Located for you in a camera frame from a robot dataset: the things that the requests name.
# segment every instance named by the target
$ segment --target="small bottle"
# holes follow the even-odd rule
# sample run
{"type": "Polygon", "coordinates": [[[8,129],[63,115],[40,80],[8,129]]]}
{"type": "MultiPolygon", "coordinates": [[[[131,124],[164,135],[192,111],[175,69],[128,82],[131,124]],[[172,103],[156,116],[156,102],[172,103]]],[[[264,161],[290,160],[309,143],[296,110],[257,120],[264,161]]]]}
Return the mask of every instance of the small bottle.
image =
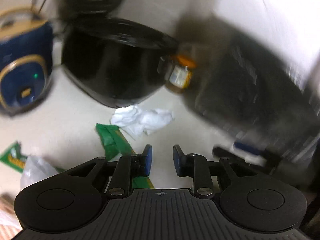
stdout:
{"type": "Polygon", "coordinates": [[[182,93],[190,84],[192,70],[196,63],[184,55],[171,57],[172,61],[165,75],[166,87],[173,92],[182,93]]]}

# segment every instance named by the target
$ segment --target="gold button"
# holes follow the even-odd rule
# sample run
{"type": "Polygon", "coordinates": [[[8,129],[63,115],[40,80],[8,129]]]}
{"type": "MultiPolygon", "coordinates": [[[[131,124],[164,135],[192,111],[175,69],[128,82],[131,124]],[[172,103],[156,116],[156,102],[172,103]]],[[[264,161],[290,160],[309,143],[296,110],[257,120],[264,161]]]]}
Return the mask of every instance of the gold button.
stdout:
{"type": "Polygon", "coordinates": [[[31,88],[27,88],[27,89],[25,89],[25,90],[23,90],[23,91],[21,92],[21,97],[22,97],[22,98],[25,98],[25,97],[30,96],[30,94],[31,94],[31,88]]]}

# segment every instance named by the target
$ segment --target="green snack packet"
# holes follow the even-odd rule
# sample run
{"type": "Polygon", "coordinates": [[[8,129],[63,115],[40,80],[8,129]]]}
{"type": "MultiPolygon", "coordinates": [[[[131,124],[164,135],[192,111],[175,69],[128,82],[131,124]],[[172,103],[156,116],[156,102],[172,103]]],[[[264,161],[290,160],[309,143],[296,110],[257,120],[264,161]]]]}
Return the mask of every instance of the green snack packet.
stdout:
{"type": "MultiPolygon", "coordinates": [[[[105,150],[106,160],[110,161],[119,153],[132,155],[134,150],[116,125],[96,124],[96,130],[100,136],[105,150]]],[[[133,188],[154,188],[149,177],[136,177],[132,179],[133,188]]]]}
{"type": "Polygon", "coordinates": [[[131,155],[134,153],[118,126],[97,123],[96,130],[104,147],[107,161],[110,161],[119,153],[122,155],[131,155]]]}
{"type": "Polygon", "coordinates": [[[20,148],[20,144],[15,142],[4,151],[0,161],[22,173],[27,157],[21,154],[20,148]]]}

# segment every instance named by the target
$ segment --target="orange jar lid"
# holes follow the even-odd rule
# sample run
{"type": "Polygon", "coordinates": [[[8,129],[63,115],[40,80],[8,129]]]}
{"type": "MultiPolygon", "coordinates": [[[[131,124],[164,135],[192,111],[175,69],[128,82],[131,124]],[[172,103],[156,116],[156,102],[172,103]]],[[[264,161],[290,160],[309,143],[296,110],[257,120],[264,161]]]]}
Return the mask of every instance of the orange jar lid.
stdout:
{"type": "Polygon", "coordinates": [[[196,68],[196,62],[194,62],[194,60],[192,60],[191,58],[184,56],[184,55],[177,55],[176,56],[177,60],[179,61],[179,63],[183,66],[187,66],[188,68],[196,68]]]}

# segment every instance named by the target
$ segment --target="blue device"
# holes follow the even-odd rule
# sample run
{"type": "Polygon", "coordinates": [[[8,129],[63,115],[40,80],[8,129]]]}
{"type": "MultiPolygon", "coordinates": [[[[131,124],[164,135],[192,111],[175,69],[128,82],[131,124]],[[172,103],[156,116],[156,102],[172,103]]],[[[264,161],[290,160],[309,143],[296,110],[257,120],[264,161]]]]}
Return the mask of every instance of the blue device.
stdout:
{"type": "Polygon", "coordinates": [[[43,97],[52,72],[51,24],[30,8],[0,14],[0,110],[23,112],[43,97]]]}

